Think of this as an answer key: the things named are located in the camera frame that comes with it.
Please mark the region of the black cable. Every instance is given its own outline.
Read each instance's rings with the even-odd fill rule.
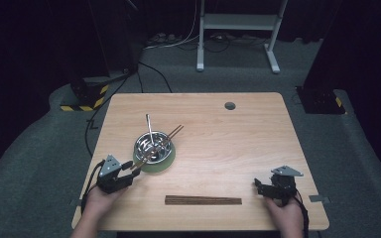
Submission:
[[[181,46],[177,46],[177,48],[179,48],[179,49],[181,49],[181,50],[183,50],[183,51],[188,51],[188,52],[190,52],[190,51],[194,51],[194,50],[197,49],[197,43],[192,43],[192,44],[188,44],[188,45],[196,45],[196,47],[191,48],[191,49],[185,49],[185,48],[183,48],[183,47],[181,47]]]
[[[128,80],[129,76],[126,77],[124,79],[124,81],[120,84],[120,86],[118,86],[116,88],[116,90],[94,111],[94,114],[92,114],[91,116],[91,119],[88,120],[88,123],[86,125],[86,128],[85,128],[85,135],[84,135],[84,139],[85,139],[85,146],[86,146],[86,150],[88,151],[89,155],[92,157],[92,153],[91,153],[91,150],[89,149],[89,145],[88,145],[88,129],[89,129],[89,125],[91,124],[91,122],[93,122],[94,120],[94,117],[95,115],[100,111],[100,109],[104,106],[104,104],[106,104],[106,102],[108,102],[111,97],[123,86],[123,84],[125,84],[125,82]]]
[[[88,193],[89,193],[93,188],[95,188],[95,185],[94,185],[93,187],[90,187],[92,178],[94,178],[94,174],[95,174],[95,172],[97,171],[97,169],[98,169],[99,167],[102,167],[103,165],[104,165],[104,160],[101,161],[100,163],[98,163],[98,164],[94,167],[94,169],[92,170],[91,176],[90,176],[89,179],[88,179],[88,184],[86,185],[84,194],[82,195],[82,200],[81,200],[81,213],[82,213],[82,212],[84,211],[84,209],[85,209],[86,201],[87,201],[87,198],[88,198]]]
[[[188,34],[188,36],[184,40],[177,42],[177,43],[174,43],[174,44],[167,44],[164,46],[151,46],[151,47],[144,48],[144,50],[154,49],[154,48],[163,48],[163,47],[175,47],[175,46],[181,45],[183,43],[186,43],[187,40],[191,37],[191,34],[193,33],[193,29],[194,29],[195,22],[196,22],[196,13],[197,13],[197,0],[194,1],[194,14],[193,14],[192,26],[190,28],[190,33]]]
[[[232,46],[238,46],[238,45],[243,45],[243,46],[257,46],[257,45],[262,45],[264,44],[268,39],[264,39],[262,42],[260,43],[255,43],[256,41],[258,40],[261,40],[261,39],[258,39],[258,38],[252,38],[252,39],[246,39],[246,38],[236,38],[236,39],[232,39],[231,41],[234,42],[234,41],[252,41],[250,43],[238,43],[238,42],[235,42],[233,44],[231,44]]]
[[[131,73],[133,73],[134,70],[135,69],[132,68],[130,70],[130,72],[127,73],[127,74],[123,74],[123,75],[120,75],[120,76],[117,76],[117,77],[114,77],[114,78],[111,78],[111,79],[108,79],[108,80],[105,80],[105,81],[101,81],[101,82],[89,82],[87,85],[90,85],[90,86],[101,86],[101,85],[108,85],[108,84],[116,82],[116,81],[121,81],[123,79],[128,78],[131,75]]]
[[[210,53],[222,53],[230,47],[230,40],[228,40],[227,38],[225,38],[225,39],[227,41],[227,45],[225,46],[224,49],[221,49],[219,51],[213,51],[213,50],[210,50],[209,48],[207,48],[206,46],[203,46],[203,49],[210,52]]]
[[[303,233],[305,238],[309,237],[309,216],[308,216],[308,210],[305,208],[305,205],[303,204],[302,196],[300,195],[299,191],[297,190],[297,193],[299,194],[300,200],[294,196],[293,198],[295,201],[299,204],[300,209],[302,210],[302,216],[303,216]]]
[[[170,85],[169,85],[169,83],[168,83],[166,77],[165,77],[160,71],[158,71],[158,70],[156,70],[155,68],[153,68],[153,67],[151,67],[151,66],[149,66],[149,65],[146,65],[146,64],[144,64],[144,63],[142,63],[142,62],[140,62],[140,61],[139,61],[139,64],[141,64],[141,65],[143,65],[143,66],[145,66],[145,67],[148,67],[148,68],[154,70],[155,72],[157,72],[159,75],[161,75],[162,78],[164,79],[165,83],[166,83],[166,86],[169,88],[169,91],[172,93],[172,89],[170,88]]]

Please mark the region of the white metal frame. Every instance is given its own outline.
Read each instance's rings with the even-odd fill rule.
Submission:
[[[274,73],[279,73],[277,60],[273,48],[277,40],[278,31],[283,21],[288,0],[282,0],[278,15],[240,15],[240,14],[205,14],[205,0],[201,0],[199,17],[199,43],[197,47],[196,70],[203,71],[203,32],[205,29],[229,30],[264,30],[272,31],[269,44],[265,44],[265,52]]]

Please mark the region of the hand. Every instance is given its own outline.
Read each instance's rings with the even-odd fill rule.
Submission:
[[[127,189],[128,187],[107,194],[96,186],[88,193],[88,198],[82,215],[92,216],[99,220],[110,210],[115,200]]]
[[[281,232],[283,238],[303,237],[303,215],[299,204],[294,198],[286,206],[280,207],[275,201],[264,196],[272,220]]]
[[[97,224],[101,217],[112,207],[114,201],[119,198],[126,188],[107,194],[98,186],[88,193],[85,209],[71,234],[71,238],[97,237]]]

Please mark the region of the stainless steel bowl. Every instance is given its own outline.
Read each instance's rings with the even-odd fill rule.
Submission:
[[[139,161],[144,158],[154,149],[154,147],[161,147],[163,140],[167,140],[168,136],[163,132],[153,131],[154,144],[151,143],[150,133],[147,132],[140,136],[135,142],[134,154],[135,158]],[[148,165],[157,164],[165,160],[172,152],[172,142],[169,142],[165,147],[162,147],[160,151],[151,157],[151,160],[147,162]]]

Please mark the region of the wooden chopsticks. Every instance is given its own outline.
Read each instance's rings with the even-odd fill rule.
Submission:
[[[149,152],[148,154],[146,154],[144,156],[144,159],[139,162],[139,163],[136,163],[135,165],[133,165],[131,167],[131,170],[134,170],[134,169],[139,169],[141,168],[142,166],[144,166],[148,161],[151,160],[151,158],[158,152],[160,152],[162,150],[163,147],[166,147],[167,144],[169,144],[169,142],[172,141],[172,138],[175,137],[182,129],[184,129],[184,126],[182,125],[179,125],[175,130],[173,130],[168,136],[167,136],[167,139],[163,140],[161,142],[161,145],[158,146],[158,147],[154,147],[153,150],[151,152]]]
[[[166,195],[165,205],[241,205],[242,198]]]

